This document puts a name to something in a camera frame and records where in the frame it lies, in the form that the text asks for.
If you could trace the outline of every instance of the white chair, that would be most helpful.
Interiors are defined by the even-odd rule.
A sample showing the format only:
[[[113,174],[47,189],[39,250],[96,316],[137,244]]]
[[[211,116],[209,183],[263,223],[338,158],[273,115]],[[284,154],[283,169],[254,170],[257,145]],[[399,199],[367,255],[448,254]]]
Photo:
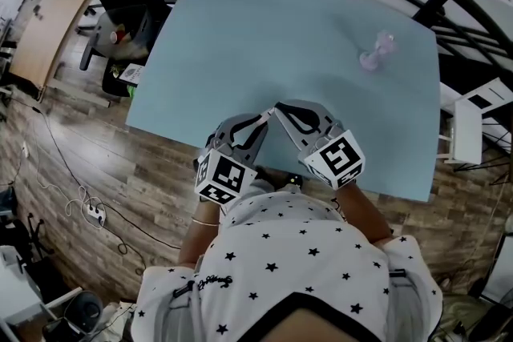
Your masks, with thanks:
[[[454,115],[450,136],[439,138],[450,142],[447,154],[437,155],[445,163],[480,164],[483,150],[483,114],[513,102],[513,92],[499,78],[460,95],[440,83],[442,109]]]

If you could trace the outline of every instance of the person's left arm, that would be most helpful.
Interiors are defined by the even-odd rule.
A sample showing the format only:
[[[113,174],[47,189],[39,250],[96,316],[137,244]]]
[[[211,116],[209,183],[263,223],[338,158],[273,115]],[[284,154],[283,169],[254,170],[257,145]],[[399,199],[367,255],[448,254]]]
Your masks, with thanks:
[[[182,243],[178,265],[194,269],[198,259],[219,232],[219,205],[211,201],[199,202],[193,221]]]

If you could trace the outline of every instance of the person's right arm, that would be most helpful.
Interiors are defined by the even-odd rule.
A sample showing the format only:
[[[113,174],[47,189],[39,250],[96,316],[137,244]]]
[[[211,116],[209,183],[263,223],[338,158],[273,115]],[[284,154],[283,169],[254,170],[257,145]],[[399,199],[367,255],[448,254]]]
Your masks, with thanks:
[[[365,197],[356,183],[339,188],[337,201],[347,222],[358,228],[370,243],[383,244],[392,239],[392,231],[382,213]]]

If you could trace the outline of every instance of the black and white marker cube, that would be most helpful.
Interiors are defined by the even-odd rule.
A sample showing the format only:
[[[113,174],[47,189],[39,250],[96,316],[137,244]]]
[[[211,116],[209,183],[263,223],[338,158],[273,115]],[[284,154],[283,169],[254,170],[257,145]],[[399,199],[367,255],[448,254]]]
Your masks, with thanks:
[[[337,190],[364,171],[366,158],[353,133],[347,130],[304,162],[312,174]]]
[[[256,176],[256,171],[211,149],[198,166],[194,192],[225,205],[240,198]]]

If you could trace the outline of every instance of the power strip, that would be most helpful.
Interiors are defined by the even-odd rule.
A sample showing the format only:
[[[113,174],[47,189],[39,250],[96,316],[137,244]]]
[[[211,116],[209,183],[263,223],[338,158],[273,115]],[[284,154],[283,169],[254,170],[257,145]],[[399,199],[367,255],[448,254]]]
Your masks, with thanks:
[[[100,225],[105,223],[105,210],[101,210],[94,206],[86,206],[87,214],[96,219]]]

